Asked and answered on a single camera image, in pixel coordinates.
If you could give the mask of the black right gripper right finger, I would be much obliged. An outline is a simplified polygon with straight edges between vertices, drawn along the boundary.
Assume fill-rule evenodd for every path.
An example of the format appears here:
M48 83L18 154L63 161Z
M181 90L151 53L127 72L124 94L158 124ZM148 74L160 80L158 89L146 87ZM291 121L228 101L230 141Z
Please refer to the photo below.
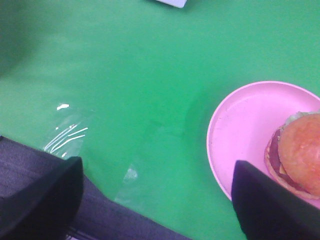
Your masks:
M231 199L248 240L318 240L320 210L244 160L235 163Z

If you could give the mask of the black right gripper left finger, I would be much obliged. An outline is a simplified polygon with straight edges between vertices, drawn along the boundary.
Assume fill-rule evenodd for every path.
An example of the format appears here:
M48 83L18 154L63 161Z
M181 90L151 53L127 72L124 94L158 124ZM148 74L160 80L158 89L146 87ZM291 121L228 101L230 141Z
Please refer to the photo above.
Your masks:
M80 157L64 160L24 189L0 201L2 240L64 240L84 193Z

